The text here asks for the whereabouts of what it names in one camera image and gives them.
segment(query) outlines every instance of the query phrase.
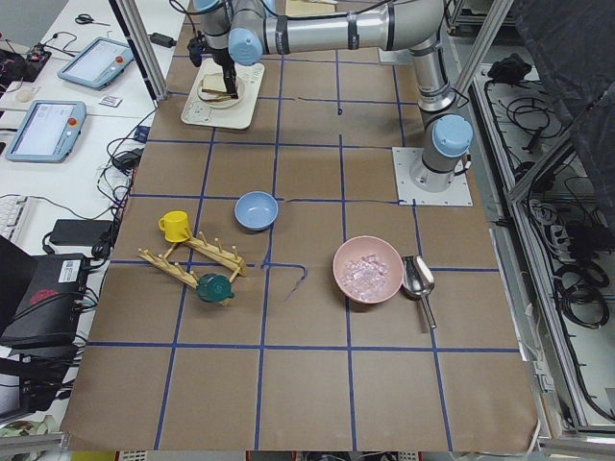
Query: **ladle handle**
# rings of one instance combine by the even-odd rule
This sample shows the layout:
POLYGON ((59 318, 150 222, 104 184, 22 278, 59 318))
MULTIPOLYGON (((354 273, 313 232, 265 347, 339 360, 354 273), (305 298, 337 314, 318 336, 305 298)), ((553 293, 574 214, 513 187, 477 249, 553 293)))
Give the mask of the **ladle handle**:
POLYGON ((430 300, 427 296, 421 297, 421 305, 423 306, 423 312, 425 312, 425 317, 427 317, 427 323, 430 324, 431 329, 435 329, 437 325, 435 324, 433 312, 431 312, 430 300))

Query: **keyboard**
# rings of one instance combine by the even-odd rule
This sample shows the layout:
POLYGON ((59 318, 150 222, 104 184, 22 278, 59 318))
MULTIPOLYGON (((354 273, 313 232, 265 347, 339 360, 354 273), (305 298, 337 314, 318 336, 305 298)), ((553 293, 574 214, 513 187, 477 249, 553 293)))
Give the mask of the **keyboard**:
POLYGON ((12 243, 17 242, 32 202, 23 195, 0 198, 0 235, 12 243))

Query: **yellow mug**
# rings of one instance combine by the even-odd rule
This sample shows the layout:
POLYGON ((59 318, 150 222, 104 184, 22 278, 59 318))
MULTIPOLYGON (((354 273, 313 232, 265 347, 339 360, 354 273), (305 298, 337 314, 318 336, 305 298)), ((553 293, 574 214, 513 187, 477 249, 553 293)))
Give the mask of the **yellow mug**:
POLYGON ((164 231, 164 239, 168 242, 185 242, 192 236, 188 213, 185 211, 169 211, 158 221, 158 227, 164 231))

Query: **metal spoon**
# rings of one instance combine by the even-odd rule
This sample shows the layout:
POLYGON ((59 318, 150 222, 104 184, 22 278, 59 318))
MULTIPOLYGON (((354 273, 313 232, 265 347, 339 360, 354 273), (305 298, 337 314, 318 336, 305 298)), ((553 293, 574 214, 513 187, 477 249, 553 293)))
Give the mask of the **metal spoon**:
POLYGON ((404 290, 409 298, 421 303, 427 322, 430 328, 434 329, 436 324, 428 298, 429 293, 435 286, 433 274, 419 255, 404 256, 402 261, 404 262, 404 290))

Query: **blue tablet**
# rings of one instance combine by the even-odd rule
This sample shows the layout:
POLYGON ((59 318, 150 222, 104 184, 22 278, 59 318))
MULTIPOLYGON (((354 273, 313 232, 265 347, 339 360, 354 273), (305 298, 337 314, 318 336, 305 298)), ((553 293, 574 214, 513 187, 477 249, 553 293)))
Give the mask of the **blue tablet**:
POLYGON ((60 162, 86 120, 81 101, 33 101, 7 151, 7 160, 60 162))
POLYGON ((113 82, 133 59, 127 44, 99 36, 60 69, 58 77, 99 89, 113 82))

